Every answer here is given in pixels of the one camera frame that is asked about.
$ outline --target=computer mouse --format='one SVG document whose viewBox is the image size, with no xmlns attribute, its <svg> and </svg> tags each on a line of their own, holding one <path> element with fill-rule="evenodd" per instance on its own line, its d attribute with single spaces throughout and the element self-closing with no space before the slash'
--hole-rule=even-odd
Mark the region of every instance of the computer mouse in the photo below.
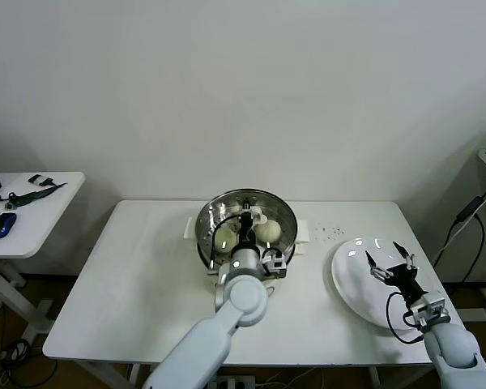
<svg viewBox="0 0 486 389">
<path fill-rule="evenodd" d="M 14 212 L 4 212 L 0 215 L 0 238 L 5 237 L 16 222 Z"/>
</svg>

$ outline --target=stainless steel pot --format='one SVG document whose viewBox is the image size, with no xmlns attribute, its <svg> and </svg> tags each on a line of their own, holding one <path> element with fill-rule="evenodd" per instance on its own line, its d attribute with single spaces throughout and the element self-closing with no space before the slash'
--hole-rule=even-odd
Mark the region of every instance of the stainless steel pot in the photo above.
<svg viewBox="0 0 486 389">
<path fill-rule="evenodd" d="M 198 253 L 207 268 L 210 266 L 211 254 L 214 259 L 212 270 L 215 271 L 230 260 L 230 253 L 221 254 L 212 250 L 212 235 L 223 220 L 241 214 L 245 204 L 259 207 L 268 220 L 279 223 L 281 235 L 273 246 L 281 250 L 287 263 L 292 258 L 297 236 L 297 220 L 292 209 L 282 199 L 264 190 L 238 189 L 215 197 L 202 208 L 196 219 Z"/>
</svg>

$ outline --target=white table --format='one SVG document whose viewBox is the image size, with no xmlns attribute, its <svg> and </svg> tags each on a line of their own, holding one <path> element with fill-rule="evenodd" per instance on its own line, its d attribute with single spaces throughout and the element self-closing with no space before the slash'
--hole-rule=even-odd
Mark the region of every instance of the white table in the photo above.
<svg viewBox="0 0 486 389">
<path fill-rule="evenodd" d="M 188 217 L 203 204 L 120 202 L 45 341 L 44 354 L 152 364 L 162 361 L 199 319 L 212 315 L 214 294 L 205 286 L 206 268 L 195 244 L 182 237 Z M 430 283 L 422 286 L 446 296 L 398 206 L 391 202 L 290 205 L 298 219 L 307 220 L 311 242 L 276 285 L 265 318 L 235 334 L 225 364 L 428 364 L 423 344 L 403 345 L 388 330 L 352 312 L 329 273 L 332 255 L 342 242 L 383 236 L 416 254 L 415 263 Z M 461 323 L 446 299 L 452 322 Z M 111 374 L 108 384 L 130 387 Z"/>
<path fill-rule="evenodd" d="M 10 192 L 24 195 L 46 188 L 47 186 L 42 188 L 28 182 L 28 179 L 34 174 L 36 173 L 0 173 L 2 183 L 0 196 L 6 199 Z M 52 322 L 45 317 L 45 314 L 49 310 L 52 300 L 44 299 L 38 307 L 33 306 L 15 289 L 15 287 L 24 286 L 25 280 L 7 260 L 29 258 L 41 248 L 84 182 L 84 175 L 80 172 L 47 172 L 43 174 L 53 178 L 57 184 L 67 182 L 67 185 L 44 199 L 36 200 L 14 211 L 4 210 L 5 202 L 0 202 L 0 214 L 15 212 L 18 216 L 11 231 L 0 239 L 0 272 L 9 279 L 7 281 L 0 276 L 0 308 L 2 303 L 5 303 L 28 322 L 29 326 L 23 337 L 30 343 L 36 334 L 49 332 Z"/>
</svg>

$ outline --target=white plate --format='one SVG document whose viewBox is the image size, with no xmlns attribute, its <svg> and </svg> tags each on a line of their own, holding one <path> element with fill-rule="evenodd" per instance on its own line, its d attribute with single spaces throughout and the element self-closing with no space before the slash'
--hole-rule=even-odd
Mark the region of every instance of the white plate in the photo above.
<svg viewBox="0 0 486 389">
<path fill-rule="evenodd" d="M 391 240 L 375 237 L 357 238 L 343 243 L 336 251 L 331 264 L 333 281 L 342 299 L 359 316 L 379 327 L 389 328 L 386 318 L 387 298 L 398 289 L 387 286 L 371 276 L 366 250 L 377 265 L 384 269 L 405 263 L 405 259 Z M 421 278 L 420 273 L 421 270 L 416 277 L 418 282 Z M 395 330 L 411 329 L 402 319 L 407 307 L 401 296 L 392 297 L 389 312 L 390 322 Z"/>
</svg>

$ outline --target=white wall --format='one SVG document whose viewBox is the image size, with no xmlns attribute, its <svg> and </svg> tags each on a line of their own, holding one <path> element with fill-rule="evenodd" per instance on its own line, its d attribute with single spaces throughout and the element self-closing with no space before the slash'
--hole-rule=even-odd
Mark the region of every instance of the white wall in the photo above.
<svg viewBox="0 0 486 389">
<path fill-rule="evenodd" d="M 26 271 L 120 198 L 240 186 L 393 199 L 431 254 L 484 145 L 486 1 L 0 0 L 0 169 L 87 174 Z"/>
</svg>

